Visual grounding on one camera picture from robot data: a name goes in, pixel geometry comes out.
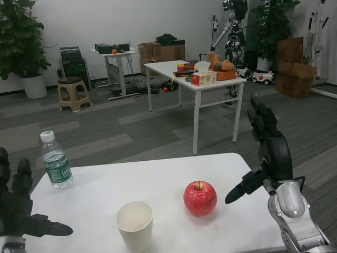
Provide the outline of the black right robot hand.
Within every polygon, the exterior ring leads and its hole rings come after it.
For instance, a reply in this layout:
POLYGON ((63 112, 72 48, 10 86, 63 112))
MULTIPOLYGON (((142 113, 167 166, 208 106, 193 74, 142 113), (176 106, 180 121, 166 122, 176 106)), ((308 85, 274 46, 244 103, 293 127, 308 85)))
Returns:
POLYGON ((251 95, 251 108, 247 115, 253 128, 254 140, 260 143, 259 161, 261 168, 250 171, 225 197, 230 204, 245 194, 252 194, 263 186, 265 180, 281 183, 293 179, 292 159, 285 136, 277 129, 277 119, 272 109, 266 106, 255 93, 251 95))

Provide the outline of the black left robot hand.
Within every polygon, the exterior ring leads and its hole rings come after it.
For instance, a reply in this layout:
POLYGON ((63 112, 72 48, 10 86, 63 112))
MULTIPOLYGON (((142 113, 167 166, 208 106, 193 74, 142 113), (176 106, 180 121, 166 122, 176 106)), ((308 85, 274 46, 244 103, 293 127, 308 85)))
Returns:
POLYGON ((33 179, 27 158, 19 161, 11 190, 7 185, 10 177, 8 153, 1 148, 1 236, 69 236, 73 233, 71 227, 52 222, 46 215, 32 214, 33 201, 29 192, 33 179))

